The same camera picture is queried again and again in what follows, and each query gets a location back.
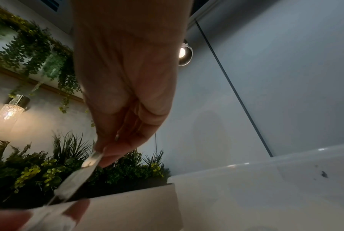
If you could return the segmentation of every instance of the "hand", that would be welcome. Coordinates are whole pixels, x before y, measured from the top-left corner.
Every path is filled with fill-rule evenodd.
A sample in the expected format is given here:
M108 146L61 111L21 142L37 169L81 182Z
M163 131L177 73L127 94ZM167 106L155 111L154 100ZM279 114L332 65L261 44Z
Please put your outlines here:
M89 200L74 203L63 214L78 222L89 206ZM0 210L0 231L19 230L31 217L30 211Z
M73 1L75 72L100 166L145 143L167 118L192 0Z

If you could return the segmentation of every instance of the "wooden trim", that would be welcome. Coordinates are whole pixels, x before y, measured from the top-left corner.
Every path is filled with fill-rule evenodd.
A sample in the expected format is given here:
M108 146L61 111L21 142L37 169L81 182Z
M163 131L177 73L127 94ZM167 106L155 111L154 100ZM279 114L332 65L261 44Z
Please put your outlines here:
M8 75L8 76L13 77L13 78L16 78L16 79L18 79L18 80L22 80L21 75L19 75L19 74L16 73L16 72L10 71L10 70L8 70L8 69L6 69L6 68L3 68L3 67L0 67L0 73L5 74L5 75ZM38 84L39 82L36 81L36 80L33 80L33 79L29 78L28 83L33 84L33 85L36 85L36 84ZM46 85L46 84L41 84L41 85L40 85L40 88L43 88L43 89L45 89L45 90L48 90L48 91L51 91L51 92L54 92L54 93L57 93L57 94L60 94L60 95L62 95L62 96L67 96L67 93L65 93L64 91L61 91L61 90L59 90L58 88L54 88L54 87L48 86L48 85ZM70 99L73 99L73 100L75 100L75 101L84 103L84 101L83 101L82 98L79 98L79 97L74 96L74 95L71 95L71 96L70 96Z

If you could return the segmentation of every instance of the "wall sconce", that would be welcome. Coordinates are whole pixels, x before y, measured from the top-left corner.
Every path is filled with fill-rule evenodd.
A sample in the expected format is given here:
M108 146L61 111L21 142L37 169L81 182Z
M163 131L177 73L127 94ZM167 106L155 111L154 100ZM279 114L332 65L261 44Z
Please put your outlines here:
M25 111L30 99L23 95L8 98L0 111L0 132L10 132L22 112Z
M192 59L193 51L192 47L190 47L186 40L183 41L183 44L180 49L180 55L179 55L179 66L185 66L187 65L191 59Z

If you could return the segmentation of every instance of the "cylindrical glass shade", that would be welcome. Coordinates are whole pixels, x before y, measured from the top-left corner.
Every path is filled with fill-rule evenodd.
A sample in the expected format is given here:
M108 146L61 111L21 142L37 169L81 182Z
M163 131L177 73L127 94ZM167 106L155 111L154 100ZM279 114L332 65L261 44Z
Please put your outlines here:
M0 132L10 132L24 110L17 105L5 104L0 111Z

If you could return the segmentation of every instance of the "white container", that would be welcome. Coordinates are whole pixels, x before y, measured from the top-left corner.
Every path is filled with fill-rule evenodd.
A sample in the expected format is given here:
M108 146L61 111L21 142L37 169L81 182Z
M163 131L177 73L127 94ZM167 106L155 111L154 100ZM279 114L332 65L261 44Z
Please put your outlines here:
M184 231L344 230L344 145L171 177Z

